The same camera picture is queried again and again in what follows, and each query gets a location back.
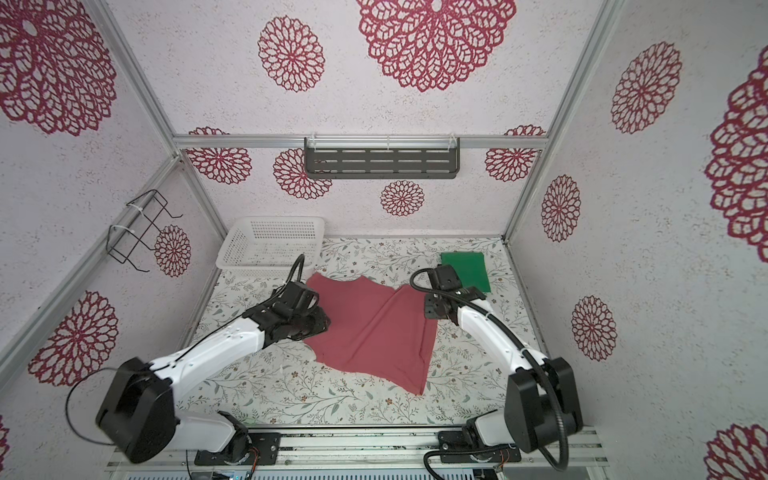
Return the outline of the green tank top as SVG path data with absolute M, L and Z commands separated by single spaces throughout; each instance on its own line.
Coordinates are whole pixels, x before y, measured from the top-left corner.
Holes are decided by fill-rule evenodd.
M 481 252 L 444 252 L 440 258 L 443 265 L 450 265 L 455 270 L 464 287 L 475 287 L 484 294 L 491 292 L 485 258 Z

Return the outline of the pink red tank top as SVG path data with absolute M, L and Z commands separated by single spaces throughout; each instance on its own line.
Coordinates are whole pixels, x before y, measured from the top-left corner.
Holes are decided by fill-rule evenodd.
M 438 330 L 438 322 L 425 316 L 424 293 L 364 276 L 338 281 L 316 273 L 307 285 L 330 319 L 326 332 L 305 341 L 318 362 L 424 393 Z

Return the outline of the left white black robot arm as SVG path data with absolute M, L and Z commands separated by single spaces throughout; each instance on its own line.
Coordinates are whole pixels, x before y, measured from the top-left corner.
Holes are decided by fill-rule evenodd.
M 283 340 L 303 341 L 329 325 L 318 293 L 300 281 L 288 282 L 190 347 L 150 362 L 124 362 L 95 423 L 134 464 L 164 451 L 206 452 L 223 463 L 243 463 L 253 442 L 241 421 L 225 411 L 182 410 L 177 400 L 246 356 Z

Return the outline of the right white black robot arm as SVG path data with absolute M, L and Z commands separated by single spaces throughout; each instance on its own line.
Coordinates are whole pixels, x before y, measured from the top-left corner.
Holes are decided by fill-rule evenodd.
M 554 463 L 564 464 L 569 437 L 584 427 L 571 365 L 521 340 L 483 292 L 462 285 L 452 266 L 421 269 L 411 275 L 409 284 L 426 294 L 427 318 L 451 321 L 507 376 L 503 406 L 468 420 L 463 428 L 466 441 L 474 448 L 511 444 L 522 452 L 544 455 L 554 445 L 558 449 Z

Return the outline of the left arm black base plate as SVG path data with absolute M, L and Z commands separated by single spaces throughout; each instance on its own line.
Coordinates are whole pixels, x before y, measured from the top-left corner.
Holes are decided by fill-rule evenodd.
M 219 452 L 198 451 L 195 466 L 253 466 L 274 465 L 279 452 L 281 435 L 274 432 L 236 432 L 233 439 Z

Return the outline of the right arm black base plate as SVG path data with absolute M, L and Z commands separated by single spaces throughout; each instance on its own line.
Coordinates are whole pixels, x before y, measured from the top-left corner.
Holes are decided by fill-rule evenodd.
M 514 444 L 486 445 L 474 434 L 462 430 L 440 430 L 437 433 L 439 458 L 442 463 L 519 463 L 520 450 Z

